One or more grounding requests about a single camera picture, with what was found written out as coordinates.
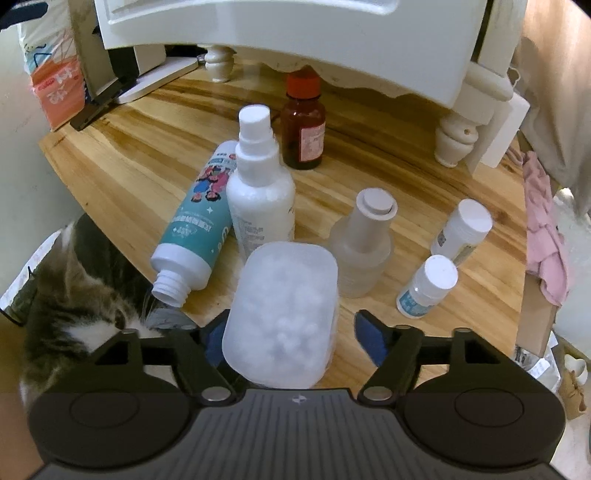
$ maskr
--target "brown glass bottle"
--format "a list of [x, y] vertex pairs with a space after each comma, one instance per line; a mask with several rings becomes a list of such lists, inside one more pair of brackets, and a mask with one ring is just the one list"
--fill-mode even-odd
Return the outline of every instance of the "brown glass bottle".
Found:
[[287, 76], [288, 102], [281, 111], [283, 161], [296, 170], [320, 165], [326, 110], [319, 102], [320, 77], [311, 67]]

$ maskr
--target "orange cap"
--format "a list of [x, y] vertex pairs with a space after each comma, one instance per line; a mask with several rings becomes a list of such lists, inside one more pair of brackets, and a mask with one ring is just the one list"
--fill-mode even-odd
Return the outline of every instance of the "orange cap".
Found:
[[320, 77], [310, 66], [287, 75], [287, 95], [299, 100], [320, 96]]

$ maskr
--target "translucent plastic box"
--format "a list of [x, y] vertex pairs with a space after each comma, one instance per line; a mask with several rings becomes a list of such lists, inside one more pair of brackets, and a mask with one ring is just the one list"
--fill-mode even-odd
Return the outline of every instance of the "translucent plastic box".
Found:
[[222, 351], [246, 379], [310, 388], [332, 355], [338, 318], [337, 264], [323, 247], [272, 242], [248, 258]]

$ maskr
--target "curtain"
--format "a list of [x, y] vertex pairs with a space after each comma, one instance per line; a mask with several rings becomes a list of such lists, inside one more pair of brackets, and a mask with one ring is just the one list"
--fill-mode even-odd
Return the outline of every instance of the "curtain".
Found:
[[571, 0], [529, 0], [515, 52], [531, 104], [521, 130], [546, 169], [591, 209], [591, 19]]

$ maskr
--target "cat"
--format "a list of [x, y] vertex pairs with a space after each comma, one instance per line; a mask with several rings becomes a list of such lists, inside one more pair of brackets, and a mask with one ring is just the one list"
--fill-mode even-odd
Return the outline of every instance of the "cat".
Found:
[[[161, 336], [142, 322], [148, 304], [156, 303], [151, 284], [86, 215], [62, 230], [35, 279], [20, 382], [26, 411], [122, 329], [136, 329], [141, 338]], [[149, 366], [146, 373], [175, 384], [168, 367]]]

